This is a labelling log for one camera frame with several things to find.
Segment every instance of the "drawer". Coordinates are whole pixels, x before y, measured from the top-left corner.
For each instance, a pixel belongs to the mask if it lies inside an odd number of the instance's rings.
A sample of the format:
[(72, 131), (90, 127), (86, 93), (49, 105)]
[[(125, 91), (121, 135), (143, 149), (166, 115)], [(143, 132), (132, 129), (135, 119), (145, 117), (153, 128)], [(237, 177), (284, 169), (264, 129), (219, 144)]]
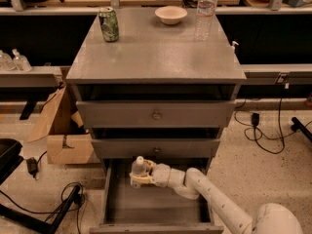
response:
[(224, 128), (235, 102), (78, 101), (77, 106), (86, 128)]
[[(188, 200), (170, 188), (143, 185), (130, 186), (129, 173), (132, 159), (111, 161), (103, 197), (103, 214), (99, 227), (90, 233), (182, 233), (221, 234), (222, 226), (215, 226), (211, 209), (203, 197)], [(179, 164), (176, 169), (186, 170), (193, 161)]]
[(132, 158), (210, 158), (215, 156), (219, 139), (93, 139), (92, 145), (99, 159)]

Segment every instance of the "floor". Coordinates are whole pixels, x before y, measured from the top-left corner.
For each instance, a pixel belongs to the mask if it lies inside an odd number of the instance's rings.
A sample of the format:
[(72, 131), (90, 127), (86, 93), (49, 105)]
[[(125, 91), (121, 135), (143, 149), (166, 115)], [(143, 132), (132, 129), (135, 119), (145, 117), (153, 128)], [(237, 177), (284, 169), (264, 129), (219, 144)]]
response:
[[(312, 107), (304, 105), (304, 99), (284, 99), (281, 111), (281, 129), (286, 136), (292, 132), (293, 116), (303, 124), (312, 121)], [(265, 203), (279, 203), (289, 208), (301, 223), (305, 234), (312, 233), (312, 145), (303, 133), (285, 137), (285, 149), (274, 155), (259, 148), (253, 132), (244, 130), (251, 122), (253, 112), (260, 114), (259, 128), (268, 137), (277, 137), (278, 100), (238, 100), (236, 119), (233, 115), (229, 127), (223, 132), (221, 145), (212, 161), (208, 177), (221, 191), (228, 195), (248, 214), (253, 215)], [(23, 145), (24, 159), (38, 159), (46, 151), (46, 139), (27, 143), (27, 137), (39, 116), (39, 110), (28, 120), (20, 121), (22, 102), (0, 103), (0, 137), (17, 139)], [(281, 150), (279, 140), (268, 140), (263, 136), (259, 143), (266, 149)], [(71, 182), (84, 186), (86, 203), (79, 211), (79, 229), (88, 233), (90, 227), (98, 226), (101, 215), (104, 174), (100, 164), (91, 165), (51, 165), (44, 155), (39, 165), (39, 174), (34, 179), (28, 172), (26, 162), (11, 174), (1, 185), (1, 190), (24, 208), (42, 212), (52, 211), (60, 203), (63, 188)], [(3, 195), (0, 202), (4, 206), (16, 208)], [(39, 219), (46, 215), (32, 214)], [(76, 212), (66, 215), (58, 234), (78, 233)], [(215, 224), (221, 220), (214, 214)], [(0, 218), (0, 233), (35, 233), (9, 220)], [(230, 232), (225, 228), (223, 234)]]

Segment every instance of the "cardboard box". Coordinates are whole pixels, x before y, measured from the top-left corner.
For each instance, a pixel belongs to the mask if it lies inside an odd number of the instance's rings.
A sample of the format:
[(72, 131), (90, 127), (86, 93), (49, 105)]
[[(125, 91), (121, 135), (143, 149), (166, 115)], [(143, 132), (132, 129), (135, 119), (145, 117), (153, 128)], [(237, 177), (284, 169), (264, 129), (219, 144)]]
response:
[(66, 88), (50, 94), (27, 142), (47, 138), (49, 164), (99, 163), (90, 135), (75, 135), (74, 113)]

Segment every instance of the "open drawer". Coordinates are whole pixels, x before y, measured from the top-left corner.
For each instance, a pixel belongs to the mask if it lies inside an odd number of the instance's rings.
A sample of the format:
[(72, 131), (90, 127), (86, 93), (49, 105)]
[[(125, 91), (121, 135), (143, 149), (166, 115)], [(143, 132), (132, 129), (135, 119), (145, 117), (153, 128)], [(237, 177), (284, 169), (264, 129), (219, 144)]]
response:
[[(170, 188), (154, 185), (132, 188), (129, 177), (132, 162), (132, 159), (110, 161), (102, 223), (92, 228), (90, 233), (222, 233), (222, 226), (214, 226), (210, 207), (204, 198), (188, 200)], [(156, 162), (180, 170), (203, 167), (201, 159), (164, 159)]]

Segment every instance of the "gray cabinet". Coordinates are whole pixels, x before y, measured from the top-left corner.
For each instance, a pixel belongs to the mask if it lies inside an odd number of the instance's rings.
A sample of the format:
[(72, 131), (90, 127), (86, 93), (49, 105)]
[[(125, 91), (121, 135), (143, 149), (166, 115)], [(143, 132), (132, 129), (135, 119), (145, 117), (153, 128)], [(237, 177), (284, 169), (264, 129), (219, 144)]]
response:
[(221, 233), (202, 198), (130, 186), (138, 155), (205, 172), (245, 81), (216, 18), (211, 39), (195, 42), (194, 10), (175, 26), (154, 11), (116, 10), (114, 43), (103, 41), (96, 18), (66, 78), (106, 171), (102, 223), (91, 233)]

